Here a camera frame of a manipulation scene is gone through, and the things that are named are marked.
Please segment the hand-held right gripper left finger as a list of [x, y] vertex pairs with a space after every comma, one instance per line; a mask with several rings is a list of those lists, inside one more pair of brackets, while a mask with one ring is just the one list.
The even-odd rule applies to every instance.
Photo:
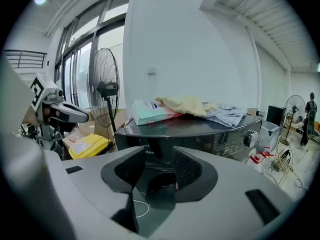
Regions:
[[68, 161], [62, 161], [53, 151], [44, 153], [55, 192], [77, 240], [142, 239], [111, 219], [116, 212], [125, 208], [129, 195], [114, 192], [101, 178], [104, 165], [140, 151], [141, 147], [131, 147], [106, 155]]

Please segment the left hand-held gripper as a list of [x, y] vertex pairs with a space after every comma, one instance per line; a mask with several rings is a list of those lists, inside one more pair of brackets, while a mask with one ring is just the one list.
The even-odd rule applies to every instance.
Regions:
[[89, 115], [82, 108], [64, 101], [63, 91], [46, 75], [37, 73], [30, 86], [31, 107], [37, 126], [32, 133], [40, 145], [55, 145], [61, 138], [60, 122], [86, 123]]

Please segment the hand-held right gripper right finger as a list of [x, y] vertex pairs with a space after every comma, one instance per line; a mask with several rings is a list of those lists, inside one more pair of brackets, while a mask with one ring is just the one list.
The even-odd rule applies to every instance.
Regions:
[[291, 198], [252, 167], [176, 146], [175, 207], [153, 240], [265, 240], [294, 208]]

